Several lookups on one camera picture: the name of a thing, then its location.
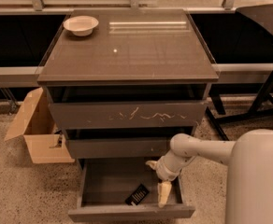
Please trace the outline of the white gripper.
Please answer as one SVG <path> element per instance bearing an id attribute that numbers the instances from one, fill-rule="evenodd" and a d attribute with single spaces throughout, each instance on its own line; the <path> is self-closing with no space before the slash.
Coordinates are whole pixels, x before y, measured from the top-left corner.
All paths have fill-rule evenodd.
<path id="1" fill-rule="evenodd" d="M 152 170 L 156 171 L 157 176 L 162 180 L 158 184 L 158 206 L 165 207 L 170 195 L 172 184 L 170 181 L 175 180 L 181 170 L 189 165 L 194 160 L 194 157 L 182 157 L 176 155 L 173 151 L 168 151 L 158 161 L 146 161 Z"/>

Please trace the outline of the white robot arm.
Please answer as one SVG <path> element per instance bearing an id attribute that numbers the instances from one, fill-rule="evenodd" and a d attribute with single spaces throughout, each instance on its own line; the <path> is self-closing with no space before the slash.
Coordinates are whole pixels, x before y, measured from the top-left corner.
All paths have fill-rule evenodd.
<path id="1" fill-rule="evenodd" d="M 174 135 L 164 156 L 146 162 L 161 180 L 159 207 L 167 203 L 171 182 L 195 157 L 228 167 L 225 224 L 273 224 L 273 130 L 253 130 L 236 141 Z"/>

